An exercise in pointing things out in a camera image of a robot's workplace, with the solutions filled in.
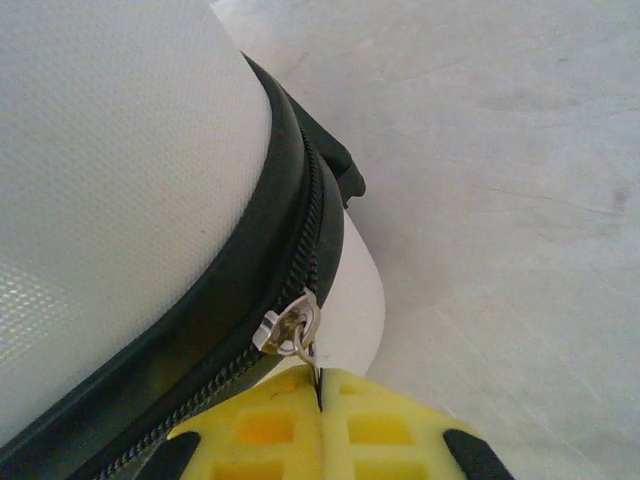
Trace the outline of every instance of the metal zipper pull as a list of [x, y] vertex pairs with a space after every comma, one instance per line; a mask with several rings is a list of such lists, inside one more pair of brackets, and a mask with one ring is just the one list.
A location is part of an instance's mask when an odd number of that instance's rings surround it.
[[320, 325], [320, 307], [315, 294], [305, 288], [304, 294], [291, 302], [282, 313], [268, 311], [253, 334], [253, 344], [269, 355], [298, 356], [313, 368], [317, 384], [320, 371], [315, 361], [314, 340]]

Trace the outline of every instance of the black trim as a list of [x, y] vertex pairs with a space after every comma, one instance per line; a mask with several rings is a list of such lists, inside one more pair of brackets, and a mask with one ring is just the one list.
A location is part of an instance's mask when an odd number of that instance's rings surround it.
[[347, 201], [352, 197], [364, 195], [366, 185], [360, 175], [358, 167], [353, 162], [349, 150], [335, 137], [327, 132], [322, 125], [309, 115], [294, 98], [288, 96], [293, 111], [298, 118], [300, 127], [307, 133], [309, 140], [327, 162], [333, 176], [338, 181], [342, 193], [342, 203], [347, 207]]
[[[286, 93], [262, 69], [252, 68], [270, 100], [271, 140], [258, 185], [231, 237], [166, 315], [0, 450], [0, 477], [95, 474], [184, 402], [195, 386], [236, 361], [274, 305], [304, 220], [309, 172]], [[343, 234], [339, 190], [328, 171], [322, 165], [320, 302], [333, 282]], [[239, 383], [255, 383], [259, 377], [252, 372]]]

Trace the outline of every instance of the yellow sponge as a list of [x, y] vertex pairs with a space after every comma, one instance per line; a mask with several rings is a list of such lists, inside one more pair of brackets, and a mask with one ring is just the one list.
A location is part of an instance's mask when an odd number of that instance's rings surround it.
[[322, 411], [298, 367], [176, 427], [200, 443], [181, 480], [464, 480], [443, 440], [463, 423], [342, 370]]

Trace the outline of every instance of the gray floor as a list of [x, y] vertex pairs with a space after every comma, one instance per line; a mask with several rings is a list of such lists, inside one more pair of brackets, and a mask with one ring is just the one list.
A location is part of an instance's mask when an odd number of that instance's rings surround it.
[[370, 377], [520, 480], [640, 478], [640, 2], [214, 8], [366, 175]]

